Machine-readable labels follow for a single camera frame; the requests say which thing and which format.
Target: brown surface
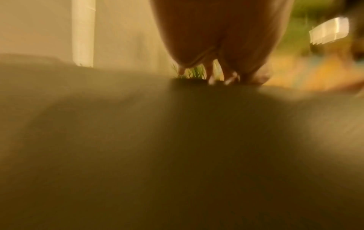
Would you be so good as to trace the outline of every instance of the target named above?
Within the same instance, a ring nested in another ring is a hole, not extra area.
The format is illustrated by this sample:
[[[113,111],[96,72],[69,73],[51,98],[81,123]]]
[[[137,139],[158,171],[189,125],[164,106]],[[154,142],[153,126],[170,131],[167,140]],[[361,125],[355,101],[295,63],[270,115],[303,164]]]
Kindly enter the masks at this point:
[[[0,76],[2,230],[362,229],[362,99],[74,67]]]

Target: human skin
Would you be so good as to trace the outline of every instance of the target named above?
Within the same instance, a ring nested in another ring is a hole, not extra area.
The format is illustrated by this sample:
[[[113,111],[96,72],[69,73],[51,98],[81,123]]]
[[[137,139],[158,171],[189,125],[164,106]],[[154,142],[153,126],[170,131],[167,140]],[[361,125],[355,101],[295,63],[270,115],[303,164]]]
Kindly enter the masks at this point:
[[[257,72],[284,34],[293,2],[150,0],[162,40],[180,74],[203,64],[210,80],[217,59],[226,82],[240,79],[246,84],[269,79]]]

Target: white pole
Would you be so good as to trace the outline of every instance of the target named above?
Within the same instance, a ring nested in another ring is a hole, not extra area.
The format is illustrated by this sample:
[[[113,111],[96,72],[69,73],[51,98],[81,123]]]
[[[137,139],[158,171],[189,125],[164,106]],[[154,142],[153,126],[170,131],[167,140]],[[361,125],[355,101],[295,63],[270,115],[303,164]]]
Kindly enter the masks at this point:
[[[96,0],[72,0],[72,56],[78,66],[94,66]]]

